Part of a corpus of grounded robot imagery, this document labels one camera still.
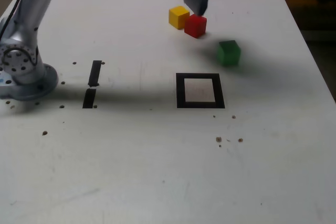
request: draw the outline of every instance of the black square outline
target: black square outline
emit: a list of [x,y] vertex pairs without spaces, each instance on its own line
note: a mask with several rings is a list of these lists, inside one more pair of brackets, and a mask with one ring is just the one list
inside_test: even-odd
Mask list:
[[[215,102],[186,102],[184,79],[212,79]],[[176,73],[177,108],[224,109],[224,99],[218,73]]]

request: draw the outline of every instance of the metal robot base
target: metal robot base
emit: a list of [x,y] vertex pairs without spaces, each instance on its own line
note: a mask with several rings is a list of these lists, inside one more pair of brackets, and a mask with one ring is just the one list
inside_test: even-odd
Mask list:
[[32,84],[19,85],[11,75],[5,71],[0,72],[0,99],[12,98],[18,101],[29,101],[44,97],[57,86],[58,77],[56,70],[44,64],[45,75]]

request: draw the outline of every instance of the white table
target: white table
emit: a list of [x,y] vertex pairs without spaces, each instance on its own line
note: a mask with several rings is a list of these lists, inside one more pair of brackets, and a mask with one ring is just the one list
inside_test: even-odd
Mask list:
[[[1,224],[335,223],[336,108],[285,1],[210,0],[199,40],[168,24],[182,4],[52,1],[39,48],[66,84],[0,102]],[[183,72],[219,73],[226,108],[177,109]]]

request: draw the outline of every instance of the yellow cube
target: yellow cube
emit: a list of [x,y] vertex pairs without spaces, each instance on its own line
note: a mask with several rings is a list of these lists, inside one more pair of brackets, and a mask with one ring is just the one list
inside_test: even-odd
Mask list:
[[183,29],[185,20],[189,18],[190,12],[183,6],[178,6],[169,10],[169,24],[176,29]]

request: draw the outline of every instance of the green cube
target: green cube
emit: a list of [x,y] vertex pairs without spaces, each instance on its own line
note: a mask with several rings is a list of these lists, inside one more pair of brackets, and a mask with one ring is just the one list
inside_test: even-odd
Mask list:
[[236,66],[239,63],[241,49],[235,40],[219,43],[217,60],[222,66]]

